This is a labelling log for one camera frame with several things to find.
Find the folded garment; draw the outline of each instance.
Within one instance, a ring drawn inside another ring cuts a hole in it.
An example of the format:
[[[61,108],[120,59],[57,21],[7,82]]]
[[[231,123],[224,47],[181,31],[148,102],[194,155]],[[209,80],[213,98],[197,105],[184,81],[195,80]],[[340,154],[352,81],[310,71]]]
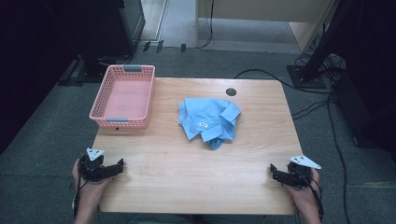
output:
[[[178,106],[178,123],[191,140],[200,134],[212,149],[224,140],[233,140],[238,106],[227,100],[214,98],[186,98]]]

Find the light blue object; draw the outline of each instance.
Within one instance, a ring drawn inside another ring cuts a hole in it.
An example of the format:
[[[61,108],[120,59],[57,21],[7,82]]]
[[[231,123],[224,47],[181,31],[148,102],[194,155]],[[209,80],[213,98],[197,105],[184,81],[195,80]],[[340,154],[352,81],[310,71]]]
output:
[[[204,142],[218,149],[224,140],[233,140],[238,106],[227,100],[214,98],[186,98],[178,105],[178,123],[191,140],[201,134]]]

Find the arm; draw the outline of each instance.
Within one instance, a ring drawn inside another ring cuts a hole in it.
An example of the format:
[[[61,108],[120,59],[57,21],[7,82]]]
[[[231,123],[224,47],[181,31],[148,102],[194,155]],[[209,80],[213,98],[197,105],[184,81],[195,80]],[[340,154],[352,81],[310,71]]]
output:
[[[77,192],[78,187],[78,161],[76,160],[73,167],[73,177],[75,180],[75,190]],[[100,181],[97,184],[88,183],[79,192],[79,204],[78,213],[75,223],[92,223],[93,217],[96,212],[96,208],[102,199],[102,195],[105,192],[105,188],[110,183],[112,178],[107,178]],[[81,179],[81,186],[87,181]]]
[[[312,168],[312,178],[319,183],[319,173],[317,170]],[[318,185],[312,181],[312,188],[319,192]],[[302,213],[306,224],[318,224],[320,223],[318,204],[310,188],[295,189],[290,186],[285,186],[289,191],[294,203],[298,210]]]

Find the pink basket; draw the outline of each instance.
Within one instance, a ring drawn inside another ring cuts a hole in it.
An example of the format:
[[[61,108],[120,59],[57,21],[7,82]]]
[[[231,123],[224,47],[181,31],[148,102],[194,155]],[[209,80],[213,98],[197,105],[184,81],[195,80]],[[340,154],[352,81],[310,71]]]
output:
[[[152,65],[110,65],[90,113],[101,128],[147,128],[154,93]]]

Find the desk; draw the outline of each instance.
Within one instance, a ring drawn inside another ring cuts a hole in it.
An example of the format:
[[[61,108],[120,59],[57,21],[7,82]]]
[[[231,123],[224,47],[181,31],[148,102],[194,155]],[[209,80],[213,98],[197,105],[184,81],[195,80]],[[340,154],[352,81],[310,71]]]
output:
[[[226,90],[234,88],[235,96]],[[211,150],[187,140],[178,125],[185,97],[235,102],[242,113],[235,139]],[[272,180],[269,164],[286,171],[302,150],[279,82],[157,77],[146,130],[99,129],[93,148],[104,165],[124,158],[124,173],[107,187],[105,212],[178,214],[293,214],[290,196]]]
[[[289,21],[300,50],[305,52],[309,49],[320,25],[332,16],[335,2],[338,0],[215,0],[213,18]],[[212,0],[196,0],[196,45],[199,18],[210,18],[211,6]]]

